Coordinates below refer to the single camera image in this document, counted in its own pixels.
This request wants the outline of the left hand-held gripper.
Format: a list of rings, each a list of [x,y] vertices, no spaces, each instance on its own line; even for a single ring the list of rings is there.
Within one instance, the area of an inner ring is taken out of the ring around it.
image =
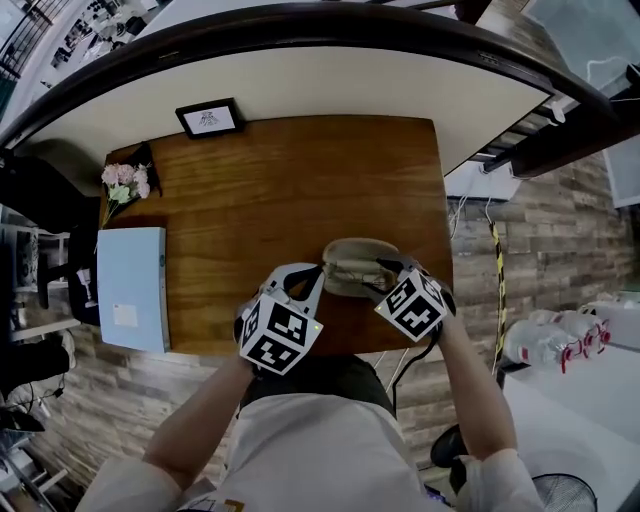
[[[316,312],[324,280],[323,269],[312,263],[275,268],[236,312],[240,356],[280,376],[296,366],[323,330]]]

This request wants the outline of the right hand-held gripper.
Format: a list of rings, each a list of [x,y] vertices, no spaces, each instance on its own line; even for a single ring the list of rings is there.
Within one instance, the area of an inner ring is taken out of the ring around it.
[[[412,257],[398,255],[377,258],[376,262],[396,274],[397,284],[363,283],[365,295],[378,302],[375,311],[415,343],[425,336],[437,341],[443,320],[455,314],[449,289]]]

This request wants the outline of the beige pouch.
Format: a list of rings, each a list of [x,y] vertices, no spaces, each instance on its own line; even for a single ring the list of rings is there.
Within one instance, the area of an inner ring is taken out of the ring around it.
[[[363,260],[375,260],[377,258],[388,258],[395,256],[399,253],[398,249],[387,242],[370,239],[370,238],[343,238],[336,239],[329,243],[322,254],[324,262],[323,271],[325,275],[325,283],[328,276],[329,265],[335,263],[337,260],[343,259],[363,259]]]

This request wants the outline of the person's left forearm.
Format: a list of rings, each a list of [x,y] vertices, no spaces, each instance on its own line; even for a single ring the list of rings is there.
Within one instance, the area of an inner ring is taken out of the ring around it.
[[[209,463],[253,380],[251,365],[228,358],[154,433],[143,460],[183,490]]]

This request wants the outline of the person's right forearm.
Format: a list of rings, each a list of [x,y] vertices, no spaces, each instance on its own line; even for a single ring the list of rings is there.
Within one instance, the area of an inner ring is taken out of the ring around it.
[[[449,313],[438,341],[468,453],[480,460],[517,448],[510,408],[459,318]]]

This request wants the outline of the person's dark trousers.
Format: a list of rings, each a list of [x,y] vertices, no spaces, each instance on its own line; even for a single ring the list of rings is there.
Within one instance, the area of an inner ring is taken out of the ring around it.
[[[371,364],[356,355],[306,356],[284,376],[253,367],[240,409],[261,398],[288,394],[333,395],[396,411]]]

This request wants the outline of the white floor box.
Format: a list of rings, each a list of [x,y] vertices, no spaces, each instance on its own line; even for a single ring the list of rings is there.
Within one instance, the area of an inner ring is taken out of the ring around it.
[[[510,163],[489,173],[483,172],[479,162],[467,161],[444,177],[448,198],[470,200],[510,201],[520,187],[521,181],[513,176]]]

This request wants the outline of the person's white shirt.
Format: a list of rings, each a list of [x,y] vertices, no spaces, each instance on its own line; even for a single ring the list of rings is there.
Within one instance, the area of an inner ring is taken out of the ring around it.
[[[428,497],[382,407],[291,394],[244,407],[227,470],[205,494],[137,459],[107,461],[77,512],[447,512]]]

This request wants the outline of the light blue flat box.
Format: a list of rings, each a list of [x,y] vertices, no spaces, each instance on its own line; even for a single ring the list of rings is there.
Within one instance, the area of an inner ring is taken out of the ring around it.
[[[97,295],[104,343],[168,352],[166,230],[138,227],[99,231]]]

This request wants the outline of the pink and white flower bouquet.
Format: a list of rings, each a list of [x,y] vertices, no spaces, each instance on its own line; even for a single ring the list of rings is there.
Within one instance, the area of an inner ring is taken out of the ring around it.
[[[153,191],[162,196],[159,175],[148,142],[142,142],[122,162],[107,164],[101,180],[106,200],[101,229],[136,201],[148,198]]]

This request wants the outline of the small white goblet-shaped object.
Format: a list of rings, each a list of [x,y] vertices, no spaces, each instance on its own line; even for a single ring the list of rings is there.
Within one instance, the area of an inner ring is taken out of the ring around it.
[[[85,307],[89,309],[97,306],[97,302],[94,299],[93,292],[91,291],[91,283],[92,283],[91,270],[88,268],[79,269],[77,271],[77,276],[80,283],[82,284],[82,286],[85,288],[85,291],[86,291],[87,300],[85,302]]]

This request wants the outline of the black standing fan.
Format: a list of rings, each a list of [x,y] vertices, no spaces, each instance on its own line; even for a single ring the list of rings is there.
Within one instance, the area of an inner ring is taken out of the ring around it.
[[[598,512],[597,497],[583,479],[566,473],[533,478],[545,512]]]

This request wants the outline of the white panel board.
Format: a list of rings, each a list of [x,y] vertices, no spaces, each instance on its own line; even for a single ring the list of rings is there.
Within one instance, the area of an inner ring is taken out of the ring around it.
[[[603,93],[640,85],[640,0],[529,0],[568,68]]]

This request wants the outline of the black picture frame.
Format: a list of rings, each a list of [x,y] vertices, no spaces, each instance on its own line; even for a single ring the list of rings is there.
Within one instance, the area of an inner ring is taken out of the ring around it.
[[[234,98],[224,98],[175,110],[187,137],[192,140],[241,133],[245,128]]]

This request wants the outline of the dark wooden post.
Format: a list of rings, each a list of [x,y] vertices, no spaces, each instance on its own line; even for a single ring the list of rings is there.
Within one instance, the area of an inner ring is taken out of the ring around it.
[[[640,135],[640,115],[612,120],[570,118],[518,143],[510,162],[515,177],[533,178]]]

